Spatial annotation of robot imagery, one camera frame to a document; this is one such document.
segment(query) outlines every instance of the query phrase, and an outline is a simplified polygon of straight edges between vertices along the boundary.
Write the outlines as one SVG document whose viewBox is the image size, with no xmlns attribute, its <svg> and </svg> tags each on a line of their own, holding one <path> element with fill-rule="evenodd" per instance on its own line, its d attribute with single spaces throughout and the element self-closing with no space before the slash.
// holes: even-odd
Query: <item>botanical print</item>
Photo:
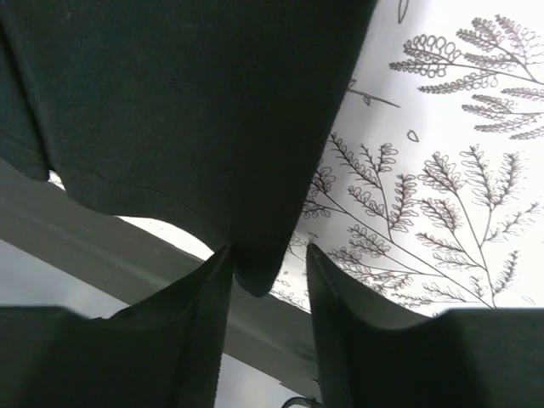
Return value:
<svg viewBox="0 0 544 408">
<path fill-rule="evenodd" d="M 482 91 L 498 87 L 504 77 L 514 79 L 517 85 L 502 88 L 500 97 L 473 93 L 473 102 L 462 109 L 487 121 L 474 127 L 479 132 L 508 133 L 516 140 L 544 136 L 544 111 L 539 109 L 544 103 L 544 76 L 535 74 L 535 66 L 544 62 L 542 38 L 501 15 L 474 18 L 472 28 L 458 30 L 456 37 L 460 42 L 434 34 L 415 36 L 404 44 L 404 53 L 411 58 L 389 67 L 429 79 L 449 76 L 455 68 L 465 71 L 453 81 L 419 87 L 425 94 Z"/>
<path fill-rule="evenodd" d="M 377 2 L 275 296 L 309 310 L 312 241 L 425 315 L 541 305 L 544 41 L 532 4 Z"/>
<path fill-rule="evenodd" d="M 495 217 L 496 209 L 517 200 L 522 190 L 524 168 L 519 153 L 504 153 L 494 177 L 477 144 L 459 152 L 458 159 L 436 152 L 422 164 L 418 175 L 395 174 L 391 184 L 384 177 L 394 171 L 399 152 L 390 143 L 378 146 L 375 152 L 362 144 L 360 152 L 354 152 L 335 133 L 329 142 L 337 153 L 338 166 L 346 167 L 353 175 L 353 183 L 345 194 L 359 204 L 360 210 L 349 211 L 330 194 L 337 179 L 331 167 L 321 165 L 312 180 L 303 216 L 329 218 L 335 213 L 349 219 L 347 245 L 328 253 L 342 270 L 410 308 L 431 303 L 496 307 L 496 296 L 508 289 L 517 273 L 521 252 L 507 254 L 502 270 L 491 270 L 484 249 L 522 235 L 541 208 L 533 202 L 523 211 L 512 212 L 505 218 Z M 419 184 L 430 187 L 436 195 L 418 195 Z M 393 202 L 386 199 L 389 190 L 394 192 Z M 469 194 L 462 196 L 464 190 L 470 190 Z M 470 206 L 488 210 L 481 231 L 474 228 Z M 412 231 L 416 217 L 426 217 L 433 228 Z M 370 226 L 368 218 L 381 219 L 382 228 Z M 469 234 L 460 234 L 461 230 Z M 407 246 L 398 241 L 399 234 L 409 233 L 417 238 L 413 244 Z M 433 263 L 420 255 L 424 252 L 432 253 Z M 402 254 L 421 266 L 409 266 L 399 257 Z M 391 266 L 371 266 L 368 261 L 373 258 L 384 258 Z M 410 290 L 414 285 L 419 285 L 418 292 L 423 294 L 414 295 Z"/>
</svg>

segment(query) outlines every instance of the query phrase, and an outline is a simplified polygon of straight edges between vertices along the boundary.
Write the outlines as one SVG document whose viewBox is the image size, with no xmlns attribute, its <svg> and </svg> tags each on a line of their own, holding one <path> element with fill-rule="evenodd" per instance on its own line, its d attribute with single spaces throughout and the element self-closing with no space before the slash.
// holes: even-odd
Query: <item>dark fabric panel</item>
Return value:
<svg viewBox="0 0 544 408">
<path fill-rule="evenodd" d="M 264 295 L 374 1 L 0 4 L 68 193 L 235 244 L 239 282 Z"/>
<path fill-rule="evenodd" d="M 93 212 L 0 160 L 0 239 L 134 304 L 202 261 L 119 218 Z M 224 352 L 301 395 L 318 395 L 311 316 L 233 284 Z"/>
<path fill-rule="evenodd" d="M 0 27 L 0 157 L 26 176 L 47 180 L 48 164 L 12 50 Z"/>
<path fill-rule="evenodd" d="M 431 320 L 358 285 L 314 244 L 307 271 L 325 406 L 542 406 L 544 311 Z"/>
<path fill-rule="evenodd" d="M 213 408 L 233 266 L 226 247 L 108 320 L 0 308 L 0 406 Z"/>
</svg>

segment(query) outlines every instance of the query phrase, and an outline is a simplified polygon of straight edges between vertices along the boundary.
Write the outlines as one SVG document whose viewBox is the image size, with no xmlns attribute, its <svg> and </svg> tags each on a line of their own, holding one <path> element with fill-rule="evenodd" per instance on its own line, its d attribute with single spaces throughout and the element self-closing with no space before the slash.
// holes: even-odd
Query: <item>fern illustration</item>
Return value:
<svg viewBox="0 0 544 408">
<path fill-rule="evenodd" d="M 493 99 L 489 99 L 489 103 L 503 104 Z M 492 171 L 478 145 L 461 151 L 460 161 L 435 152 L 423 163 L 417 177 L 398 174 L 393 178 L 389 174 L 394 171 L 399 152 L 391 144 L 382 144 L 375 150 L 376 154 L 361 145 L 356 155 L 336 133 L 330 135 L 329 142 L 331 150 L 337 153 L 336 160 L 347 167 L 354 178 L 355 183 L 344 192 L 360 205 L 361 213 L 349 211 L 335 199 L 337 195 L 331 192 L 336 178 L 322 163 L 314 176 L 314 189 L 310 189 L 308 200 L 354 222 L 347 229 L 348 245 L 328 253 L 342 270 L 410 308 L 434 303 L 481 303 L 496 307 L 496 296 L 506 291 L 513 281 L 519 253 L 510 253 L 505 268 L 494 271 L 488 266 L 485 245 L 520 235 L 524 226 L 533 223 L 541 208 L 534 202 L 525 210 L 498 222 L 495 220 L 498 207 L 507 207 L 518 198 L 524 170 L 519 153 L 505 153 L 501 165 Z M 418 181 L 437 196 L 416 198 Z M 387 200 L 389 183 L 394 186 L 392 205 Z M 464 198 L 466 190 L 472 196 L 468 203 L 488 210 L 487 222 L 481 231 L 474 228 L 473 216 Z M 365 216 L 376 218 L 382 227 L 369 225 Z M 413 218 L 419 216 L 427 218 L 436 229 L 436 234 L 416 233 L 434 264 L 418 255 L 417 247 L 408 248 L 396 240 L 395 234 L 409 233 L 414 226 Z M 373 264 L 376 259 L 382 260 L 380 267 Z M 415 286 L 426 294 L 414 294 Z"/>
<path fill-rule="evenodd" d="M 286 292 L 285 289 L 275 289 L 273 288 L 270 293 L 276 298 L 283 300 L 299 309 L 302 309 L 306 312 L 309 312 L 309 307 L 305 304 L 305 299 L 302 297 L 296 297 L 294 292 Z"/>
<path fill-rule="evenodd" d="M 456 37 L 475 47 L 476 54 L 460 50 L 444 37 L 422 34 L 404 44 L 408 60 L 389 64 L 393 71 L 415 73 L 434 79 L 449 75 L 453 70 L 469 71 L 454 81 L 423 85 L 425 94 L 453 94 L 496 88 L 501 77 L 517 82 L 530 82 L 540 88 L 504 88 L 501 94 L 531 103 L 544 102 L 544 82 L 538 80 L 530 68 L 544 62 L 544 42 L 534 31 L 500 15 L 493 20 L 475 18 L 472 29 L 460 29 Z M 492 123 L 476 125 L 475 130 L 485 133 L 510 133 L 510 139 L 530 140 L 544 136 L 539 125 L 544 111 L 520 110 L 514 99 L 476 93 L 472 97 L 480 105 L 462 105 L 462 109 Z"/>
</svg>

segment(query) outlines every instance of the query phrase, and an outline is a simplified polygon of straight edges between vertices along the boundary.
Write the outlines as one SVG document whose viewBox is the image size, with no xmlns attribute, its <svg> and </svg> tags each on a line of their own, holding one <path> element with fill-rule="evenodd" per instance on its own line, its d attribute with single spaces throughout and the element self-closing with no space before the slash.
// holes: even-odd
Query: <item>black line drawing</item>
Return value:
<svg viewBox="0 0 544 408">
<path fill-rule="evenodd" d="M 400 108 L 400 106 L 398 106 L 397 104 L 394 104 L 393 102 L 389 102 L 388 100 L 385 100 L 385 99 L 382 99 L 382 98 L 378 98 L 377 96 L 373 96 L 373 95 L 370 95 L 368 93 L 365 93 L 365 92 L 361 92 L 361 91 L 357 91 L 355 89 L 353 89 L 353 86 L 357 83 L 357 80 L 356 79 L 352 79 L 349 81 L 349 84 L 348 84 L 348 89 L 346 92 L 349 92 L 350 94 L 356 94 L 356 95 L 359 95 L 359 96 L 362 96 L 363 97 L 363 100 L 365 101 L 365 104 L 367 106 L 370 106 L 371 105 L 371 102 L 373 100 L 377 101 L 377 102 L 382 102 L 386 105 L 390 105 L 390 106 L 394 106 L 395 108 Z"/>
<path fill-rule="evenodd" d="M 294 247 L 307 247 L 308 246 L 308 242 L 304 242 L 300 239 L 300 237 L 296 236 L 295 233 L 293 233 L 291 235 L 291 239 L 289 240 L 289 244 L 287 244 L 287 250 L 286 252 L 287 253 L 290 253 L 293 257 L 295 257 L 296 259 L 298 259 L 299 261 L 303 261 L 304 262 L 304 258 L 298 256 L 293 248 Z"/>
<path fill-rule="evenodd" d="M 456 36 L 477 48 L 480 54 L 461 51 L 454 42 L 444 37 L 422 34 L 404 44 L 404 52 L 411 58 L 391 63 L 389 68 L 430 79 L 445 77 L 454 70 L 468 71 L 452 82 L 419 87 L 419 91 L 425 94 L 453 94 L 495 88 L 502 77 L 509 77 L 520 85 L 530 84 L 530 88 L 504 88 L 501 94 L 515 98 L 523 105 L 544 103 L 544 82 L 531 71 L 533 65 L 544 62 L 542 38 L 534 31 L 500 15 L 496 15 L 493 20 L 475 18 L 472 26 L 471 30 L 458 30 Z M 519 103 L 509 98 L 481 93 L 474 94 L 472 98 L 479 104 L 462 105 L 462 109 L 491 121 L 491 124 L 475 126 L 475 130 L 513 133 L 510 139 L 517 140 L 544 136 L 541 121 L 544 111 L 519 108 Z"/>
<path fill-rule="evenodd" d="M 527 302 L 528 304 L 536 305 L 536 302 L 535 302 L 532 298 L 530 298 L 530 297 L 528 297 L 528 296 L 522 296 L 521 298 L 522 298 L 525 302 Z"/>
<path fill-rule="evenodd" d="M 286 292 L 284 291 L 283 289 L 280 289 L 279 291 L 278 290 L 275 290 L 275 289 L 272 289 L 270 291 L 270 294 L 276 296 L 277 298 L 279 298 L 280 300 L 283 300 L 284 302 L 287 302 L 299 309 L 302 309 L 306 312 L 309 312 L 309 308 L 307 308 L 305 305 L 304 305 L 304 300 L 303 298 L 301 297 L 296 297 L 295 296 L 295 293 L 294 292 Z"/>
<path fill-rule="evenodd" d="M 416 142 L 416 143 L 419 143 L 419 137 L 417 136 L 417 133 L 414 132 L 413 130 L 409 130 L 408 133 L 406 134 L 406 137 L 408 138 L 408 140 L 412 141 L 412 142 Z"/>
<path fill-rule="evenodd" d="M 498 207 L 507 207 L 519 198 L 523 172 L 519 153 L 504 154 L 499 176 L 494 177 L 477 145 L 459 153 L 463 173 L 456 170 L 458 163 L 436 152 L 425 161 L 417 177 L 396 175 L 391 189 L 395 201 L 392 204 L 387 200 L 389 188 L 385 181 L 391 179 L 388 173 L 393 171 L 394 157 L 399 152 L 391 144 L 379 146 L 376 156 L 362 144 L 360 156 L 364 160 L 359 161 L 336 133 L 330 135 L 329 142 L 331 150 L 337 152 L 340 165 L 347 167 L 354 176 L 356 183 L 345 192 L 360 205 L 361 213 L 350 212 L 335 200 L 331 191 L 336 178 L 332 169 L 323 167 L 322 163 L 315 173 L 308 197 L 311 214 L 317 214 L 316 217 L 341 213 L 354 222 L 347 230 L 348 245 L 329 252 L 342 270 L 409 308 L 432 303 L 480 303 L 489 308 L 496 307 L 496 296 L 510 287 L 517 273 L 519 252 L 508 254 L 503 270 L 493 271 L 488 267 L 484 248 L 490 243 L 508 241 L 520 235 L 523 227 L 532 224 L 533 215 L 541 209 L 540 204 L 534 202 L 498 223 L 495 220 Z M 438 196 L 415 198 L 418 181 L 436 191 Z M 471 187 L 469 192 L 466 192 L 467 186 Z M 482 231 L 475 229 L 468 203 L 463 198 L 466 194 L 472 196 L 473 205 L 488 209 Z M 419 256 L 416 248 L 406 248 L 399 243 L 395 236 L 409 233 L 414 226 L 413 218 L 419 216 L 429 219 L 436 229 L 433 233 L 416 233 L 417 239 L 436 261 L 434 264 Z M 370 226 L 367 217 L 381 219 L 381 229 Z M 388 267 L 373 265 L 372 259 L 377 258 L 387 261 Z M 410 288 L 415 283 L 424 290 L 424 296 L 411 293 Z"/>
<path fill-rule="evenodd" d="M 402 21 L 406 17 L 406 12 L 408 11 L 408 5 L 410 0 L 399 0 L 399 7 L 397 9 L 397 19 L 399 24 L 402 24 Z"/>
</svg>

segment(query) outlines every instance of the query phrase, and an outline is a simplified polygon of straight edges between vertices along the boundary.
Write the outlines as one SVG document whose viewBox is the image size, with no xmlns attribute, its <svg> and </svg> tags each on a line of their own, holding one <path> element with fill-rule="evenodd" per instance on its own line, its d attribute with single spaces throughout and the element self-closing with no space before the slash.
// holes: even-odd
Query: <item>fabric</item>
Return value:
<svg viewBox="0 0 544 408">
<path fill-rule="evenodd" d="M 96 211 L 235 244 L 264 295 L 373 7 L 2 0 L 0 153 Z"/>
<path fill-rule="evenodd" d="M 307 260 L 325 407 L 542 405 L 542 310 L 431 320 L 359 285 L 316 245 Z"/>
<path fill-rule="evenodd" d="M 423 315 L 544 305 L 534 2 L 380 0 L 273 293 L 305 247 Z"/>
<path fill-rule="evenodd" d="M 109 319 L 0 308 L 4 408 L 213 408 L 233 281 L 226 247 Z"/>
</svg>

